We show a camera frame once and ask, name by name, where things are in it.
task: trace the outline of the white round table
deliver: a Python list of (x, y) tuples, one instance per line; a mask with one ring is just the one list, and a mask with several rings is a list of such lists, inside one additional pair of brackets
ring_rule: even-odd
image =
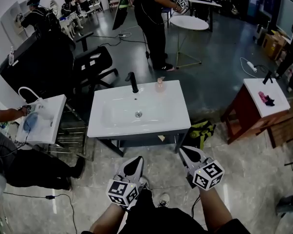
[(191, 16), (174, 16), (170, 22), (180, 28), (189, 30), (206, 30), (209, 28), (207, 22)]
[[(178, 28), (183, 28), (183, 29), (187, 29), (187, 30), (195, 30), (196, 31), (196, 30), (206, 30), (209, 28), (209, 25), (207, 22), (205, 22), (199, 18), (195, 18), (195, 17), (191, 17), (191, 16), (174, 16), (170, 19), (170, 22), (172, 24), (176, 25)], [(194, 64), (201, 64), (200, 60), (196, 59), (195, 57), (184, 54), (180, 51), (186, 37), (187, 37), (187, 35), (185, 36), (181, 45), (179, 46), (179, 30), (178, 30), (178, 52), (177, 52), (177, 62), (176, 62), (177, 68), (190, 66), (190, 65), (194, 65)], [(185, 56), (188, 56), (188, 57), (196, 60), (197, 62), (187, 64), (187, 65), (178, 66), (179, 54), (183, 54)]]

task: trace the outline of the sink basin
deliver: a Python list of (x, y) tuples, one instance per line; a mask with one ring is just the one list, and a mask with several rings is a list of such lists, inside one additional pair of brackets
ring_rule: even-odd
[(159, 133), (191, 126), (178, 80), (165, 81), (157, 92), (155, 82), (99, 90), (94, 93), (88, 137)]

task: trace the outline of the gray floor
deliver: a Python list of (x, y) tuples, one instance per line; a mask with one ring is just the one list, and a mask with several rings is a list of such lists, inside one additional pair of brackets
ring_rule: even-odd
[[(112, 31), (114, 12), (99, 13), (99, 21), (93, 16), (91, 21), (85, 23), (83, 32), (94, 31), (98, 36), (116, 36), (120, 31), (132, 33), (126, 40), (143, 41), (143, 34), (137, 26), (133, 8), (128, 10), (124, 24)], [(227, 18), (214, 13), (214, 32), (190, 32), (178, 29), (174, 25), (166, 27), (166, 52), (167, 62), (176, 64), (178, 30), (180, 39), (187, 36), (182, 52), (202, 60), (201, 65), (193, 65), (177, 70), (176, 72), (153, 71), (148, 65), (145, 56), (145, 45), (136, 42), (122, 42), (118, 46), (106, 45), (113, 59), (112, 68), (117, 68), (119, 78), (114, 81), (110, 75), (107, 81), (114, 81), (115, 86), (129, 85), (125, 82), (128, 72), (134, 72), (137, 83), (155, 82), (158, 77), (165, 76), (166, 80), (178, 79), (181, 83), (185, 102), (191, 118), (197, 118), (202, 113), (210, 113), (225, 109), (236, 96), (244, 78), (251, 78), (241, 68), (240, 57), (244, 57), (254, 65), (265, 65), (271, 70), (276, 69), (276, 64), (264, 53), (263, 49), (254, 44), (253, 35), (255, 26), (238, 19)], [(88, 46), (96, 47), (102, 43), (117, 44), (119, 39), (96, 38), (88, 39)], [(76, 53), (82, 52), (81, 44), (77, 44)], [(193, 62), (192, 59), (181, 57), (180, 64)], [(250, 74), (264, 78), (265, 73), (258, 69), (255, 74), (245, 62), (243, 66)], [(286, 82), (278, 81), (286, 96)]]
[[(293, 171), (290, 166), (284, 167), (284, 163), (293, 161), (293, 143), (272, 149), (265, 132), (230, 146), (226, 144), (226, 138), (225, 126), (217, 124), (215, 134), (207, 140), (204, 151), (225, 169), (223, 181), (216, 189), (233, 217), (239, 218), (250, 233), (293, 233), (293, 214), (282, 219), (275, 214), (280, 198), (293, 194)], [(145, 159), (144, 175), (153, 189), (154, 203), (158, 203), (160, 194), (168, 192), (171, 208), (178, 207), (191, 213), (199, 191), (188, 185), (186, 169), (179, 155), (173, 153), (173, 146), (130, 148), (126, 157), (120, 158), (101, 144), (89, 141), (89, 155), (93, 151), (94, 162), (86, 162), (82, 179), (73, 181), (73, 191), (55, 192), (56, 195), (67, 193), (71, 196), (79, 233), (87, 230), (110, 204), (105, 190), (119, 165), (138, 155)], [(76, 158), (70, 155), (61, 158), (71, 165), (76, 162)], [(53, 193), (39, 187), (7, 186), (6, 190), (34, 196)], [(15, 234), (74, 233), (72, 209), (65, 196), (56, 198), (53, 205), (52, 201), (45, 199), (4, 195), (1, 204), (1, 211)], [(195, 219), (206, 228), (200, 202), (195, 207)]]
[[(253, 44), (253, 25), (217, 14), (214, 18), (213, 33), (196, 32), (184, 44), (183, 51), (201, 58), (202, 65), (183, 68), (173, 73), (153, 72), (145, 58), (143, 43), (122, 42), (116, 47), (108, 46), (113, 67), (120, 73), (114, 84), (127, 85), (124, 80), (130, 71), (135, 72), (138, 83), (152, 82), (157, 77), (166, 76), (167, 80), (180, 80), (192, 117), (197, 117), (202, 111), (213, 112), (225, 108), (235, 97), (243, 79), (248, 78), (241, 69), (240, 57), (271, 69), (275, 68), (275, 64), (265, 56), (260, 47)], [(100, 13), (99, 22), (93, 17), (92, 22), (85, 24), (84, 32), (91, 30), (101, 36), (115, 36), (122, 29), (136, 26), (132, 9), (119, 30), (111, 30), (112, 22), (113, 15), (110, 12)], [(126, 31), (132, 33), (128, 40), (143, 40), (140, 28)], [(170, 26), (166, 35), (168, 61), (175, 64), (177, 28)], [(95, 47), (105, 42), (115, 44), (118, 40), (92, 37), (88, 44), (89, 47)], [(81, 46), (78, 45), (76, 52), (80, 51)], [(264, 74), (258, 71), (257, 76), (264, 77)], [(283, 89), (286, 88), (283, 81), (279, 83)], [(282, 219), (275, 215), (275, 206), (279, 199), (293, 194), (293, 171), (291, 167), (284, 167), (284, 163), (293, 161), (293, 143), (272, 149), (266, 132), (236, 141), (230, 146), (226, 144), (226, 139), (225, 126), (217, 124), (215, 134), (207, 140), (204, 151), (217, 159), (226, 170), (217, 191), (232, 215), (238, 217), (251, 233), (293, 233), (293, 214), (287, 214)], [(71, 192), (55, 192), (56, 195), (67, 193), (72, 198), (79, 233), (89, 229), (108, 207), (109, 201), (105, 195), (107, 182), (114, 176), (119, 165), (129, 157), (138, 155), (145, 159), (144, 175), (153, 189), (154, 203), (157, 204), (161, 193), (168, 192), (171, 195), (170, 207), (178, 207), (190, 214), (199, 191), (188, 185), (185, 179), (186, 169), (180, 157), (173, 153), (173, 146), (130, 148), (125, 157), (120, 158), (101, 144), (90, 140), (87, 151), (89, 155), (94, 152), (94, 162), (86, 162), (82, 179), (73, 181)], [(75, 165), (75, 157), (62, 155), (60, 158)], [(6, 190), (33, 196), (53, 193), (50, 189), (38, 187), (7, 186)], [(0, 202), (1, 214), (7, 217), (10, 230), (15, 234), (75, 232), (72, 209), (65, 196), (49, 201), (4, 195)], [(206, 228), (200, 202), (195, 207), (195, 219)]]

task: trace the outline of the sink drain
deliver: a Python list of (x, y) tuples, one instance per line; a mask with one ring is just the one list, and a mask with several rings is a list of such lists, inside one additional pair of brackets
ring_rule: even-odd
[(136, 118), (140, 118), (142, 116), (142, 112), (138, 111), (135, 113)]

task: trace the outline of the bathroom vanity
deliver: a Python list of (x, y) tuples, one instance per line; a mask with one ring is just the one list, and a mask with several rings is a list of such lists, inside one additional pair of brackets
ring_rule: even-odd
[(164, 81), (161, 89), (157, 85), (138, 84), (136, 93), (132, 86), (95, 91), (87, 136), (120, 156), (120, 148), (171, 143), (177, 152), (191, 127), (180, 82)]

